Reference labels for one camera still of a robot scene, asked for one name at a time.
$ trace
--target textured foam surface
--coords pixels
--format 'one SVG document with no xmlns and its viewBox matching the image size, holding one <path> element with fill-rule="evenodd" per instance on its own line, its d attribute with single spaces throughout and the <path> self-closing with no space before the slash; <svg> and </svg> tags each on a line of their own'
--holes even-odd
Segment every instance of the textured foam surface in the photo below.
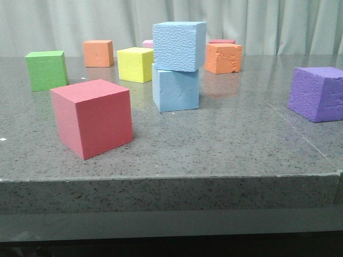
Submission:
<svg viewBox="0 0 343 257">
<path fill-rule="evenodd" d="M 88 40 L 83 46 L 86 67 L 110 67 L 114 64 L 112 40 Z"/>
<path fill-rule="evenodd" d="M 212 39 L 209 41 L 209 44 L 221 44 L 221 43 L 235 44 L 236 40 L 234 40 L 234 39 Z"/>
<path fill-rule="evenodd" d="M 163 22 L 153 25 L 158 70 L 197 71 L 205 61 L 205 22 Z"/>
<path fill-rule="evenodd" d="M 30 52 L 25 60 L 32 91 L 68 85 L 64 51 Z"/>
<path fill-rule="evenodd" d="M 83 159 L 132 141 L 129 90 L 92 80 L 51 90 L 58 134 Z"/>
<path fill-rule="evenodd" d="M 154 50 L 132 47 L 117 51 L 119 78 L 145 83 L 152 80 Z"/>
<path fill-rule="evenodd" d="M 242 46 L 219 43 L 206 45 L 205 69 L 214 73 L 231 73 L 241 70 Z"/>
<path fill-rule="evenodd" d="M 199 108 L 199 71 L 157 70 L 153 64 L 153 100 L 160 112 Z"/>
<path fill-rule="evenodd" d="M 295 68 L 288 107 L 312 122 L 342 120 L 343 70 Z"/>
<path fill-rule="evenodd" d="M 145 48 L 154 48 L 154 41 L 153 40 L 144 40 L 143 47 Z"/>
</svg>

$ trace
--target stacked cubes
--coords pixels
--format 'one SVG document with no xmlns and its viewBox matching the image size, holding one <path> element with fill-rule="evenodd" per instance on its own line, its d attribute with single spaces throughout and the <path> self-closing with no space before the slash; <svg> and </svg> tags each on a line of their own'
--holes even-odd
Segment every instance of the stacked cubes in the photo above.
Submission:
<svg viewBox="0 0 343 257">
<path fill-rule="evenodd" d="M 153 100 L 159 111 L 199 108 L 199 71 L 205 62 L 205 22 L 153 25 Z"/>
</svg>

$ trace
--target purple cube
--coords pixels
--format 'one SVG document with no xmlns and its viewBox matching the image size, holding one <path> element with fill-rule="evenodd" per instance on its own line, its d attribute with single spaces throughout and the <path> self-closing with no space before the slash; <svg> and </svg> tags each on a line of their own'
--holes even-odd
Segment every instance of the purple cube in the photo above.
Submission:
<svg viewBox="0 0 343 257">
<path fill-rule="evenodd" d="M 312 122 L 343 119 L 343 70 L 295 68 L 288 108 Z"/>
</svg>

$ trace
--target orange cube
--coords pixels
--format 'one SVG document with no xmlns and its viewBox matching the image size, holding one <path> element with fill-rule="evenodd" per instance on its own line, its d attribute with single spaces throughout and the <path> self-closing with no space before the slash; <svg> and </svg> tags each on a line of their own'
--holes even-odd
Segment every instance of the orange cube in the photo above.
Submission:
<svg viewBox="0 0 343 257">
<path fill-rule="evenodd" d="M 114 64 L 112 40 L 88 40 L 83 45 L 86 67 L 111 67 Z"/>
<path fill-rule="evenodd" d="M 241 70 L 242 46 L 218 43 L 206 45 L 205 69 L 214 74 L 239 72 Z"/>
</svg>

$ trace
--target foam cube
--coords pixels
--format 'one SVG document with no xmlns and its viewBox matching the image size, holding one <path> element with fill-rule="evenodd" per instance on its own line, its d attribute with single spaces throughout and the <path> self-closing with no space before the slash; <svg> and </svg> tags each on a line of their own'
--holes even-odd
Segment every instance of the foam cube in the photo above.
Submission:
<svg viewBox="0 0 343 257">
<path fill-rule="evenodd" d="M 132 141 L 129 90 L 92 80 L 51 90 L 58 134 L 83 159 Z"/>
<path fill-rule="evenodd" d="M 214 73 L 239 72 L 242 61 L 242 46 L 238 44 L 207 44 L 205 69 Z"/>
<path fill-rule="evenodd" d="M 152 80 L 154 50 L 132 47 L 117 51 L 119 78 L 145 83 Z"/>
<path fill-rule="evenodd" d="M 25 60 L 32 91 L 68 85 L 64 51 L 30 52 Z"/>
<path fill-rule="evenodd" d="M 222 44 L 222 43 L 235 44 L 236 40 L 234 40 L 234 39 L 212 39 L 209 41 L 209 44 Z"/>
<path fill-rule="evenodd" d="M 112 40 L 88 40 L 83 46 L 86 67 L 111 67 L 114 64 Z"/>
<path fill-rule="evenodd" d="M 144 40 L 143 47 L 145 48 L 154 48 L 154 41 L 153 40 Z"/>
<path fill-rule="evenodd" d="M 163 22 L 153 25 L 158 70 L 197 71 L 205 61 L 205 22 Z"/>
<path fill-rule="evenodd" d="M 199 108 L 199 70 L 157 70 L 153 65 L 153 100 L 160 112 Z"/>
<path fill-rule="evenodd" d="M 343 119 L 343 70 L 295 68 L 288 108 L 312 122 Z"/>
</svg>

